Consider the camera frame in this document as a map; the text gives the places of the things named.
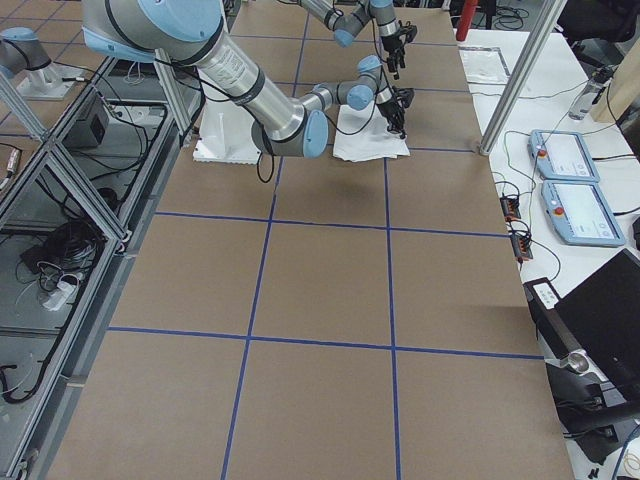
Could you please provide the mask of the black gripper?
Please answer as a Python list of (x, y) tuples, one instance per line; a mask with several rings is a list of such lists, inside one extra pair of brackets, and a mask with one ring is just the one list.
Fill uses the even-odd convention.
[(404, 35), (401, 32), (395, 32), (391, 35), (382, 36), (381, 39), (383, 48), (387, 54), (388, 71), (395, 80), (398, 80), (398, 71), (406, 67), (404, 59)]
[(384, 103), (378, 103), (377, 108), (382, 117), (388, 122), (388, 131), (399, 135), (401, 139), (407, 137), (404, 123), (404, 107), (401, 102), (390, 99)]

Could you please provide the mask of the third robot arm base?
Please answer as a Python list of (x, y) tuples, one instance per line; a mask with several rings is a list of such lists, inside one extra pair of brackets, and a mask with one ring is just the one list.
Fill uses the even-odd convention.
[(55, 64), (32, 29), (11, 27), (1, 32), (1, 75), (12, 80), (21, 72), (17, 91), (30, 100), (62, 100), (84, 77), (80, 67)]

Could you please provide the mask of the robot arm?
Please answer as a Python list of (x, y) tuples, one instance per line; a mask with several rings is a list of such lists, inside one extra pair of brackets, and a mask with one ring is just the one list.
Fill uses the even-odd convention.
[(348, 105), (362, 110), (375, 104), (387, 130), (406, 136), (405, 111), (414, 92), (387, 78), (405, 65), (405, 46), (416, 25), (401, 22), (391, 1), (361, 1), (349, 14), (328, 1), (303, 1), (301, 7), (332, 31), (347, 47), (368, 25), (379, 29), (388, 57), (369, 55), (358, 64), (352, 81), (322, 83), (301, 98), (286, 96), (224, 30), (217, 1), (85, 1), (82, 4), (86, 45), (104, 56), (141, 63), (156, 61), (163, 50), (177, 68), (195, 66), (205, 84), (251, 114), (256, 147), (272, 156), (315, 158), (328, 143), (326, 110)]
[(405, 45), (415, 39), (417, 26), (411, 22), (403, 24), (397, 18), (392, 1), (357, 1), (350, 13), (343, 12), (329, 1), (301, 0), (296, 4), (321, 21), (341, 47), (350, 46), (372, 22), (378, 28), (387, 53), (388, 71), (395, 79), (400, 78), (399, 70), (406, 67)]

